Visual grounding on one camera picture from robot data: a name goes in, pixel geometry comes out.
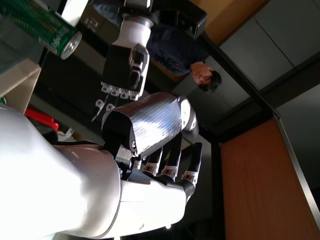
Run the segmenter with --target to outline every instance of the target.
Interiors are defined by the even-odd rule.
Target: can lid
[[[82,33],[77,32],[70,41],[65,45],[64,49],[62,50],[62,53],[60,55],[62,60],[67,59],[78,47],[80,40],[82,38]]]
[[[5,97],[0,97],[0,104],[3,104],[3,105],[6,105],[7,104],[7,101],[5,99]]]

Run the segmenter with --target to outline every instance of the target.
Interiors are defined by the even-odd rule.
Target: red object
[[[58,131],[59,124],[55,122],[54,118],[52,116],[48,116],[46,114],[43,114],[41,112],[38,112],[36,110],[27,108],[24,114],[26,117],[34,119],[38,121],[39,123],[46,125],[48,127],[53,128],[55,131]]]

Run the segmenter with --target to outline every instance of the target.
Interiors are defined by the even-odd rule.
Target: green can
[[[0,14],[62,59],[76,50],[82,38],[81,32],[40,0],[1,0]]]

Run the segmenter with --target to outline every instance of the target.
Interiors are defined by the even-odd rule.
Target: orange wall panel
[[[191,2],[206,11],[208,20],[205,31],[214,43],[220,45],[268,0],[191,0]]]
[[[319,240],[275,119],[221,145],[227,240]]]

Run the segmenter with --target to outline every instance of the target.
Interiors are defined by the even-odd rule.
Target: gray wall
[[[277,110],[310,188],[320,187],[320,85]]]

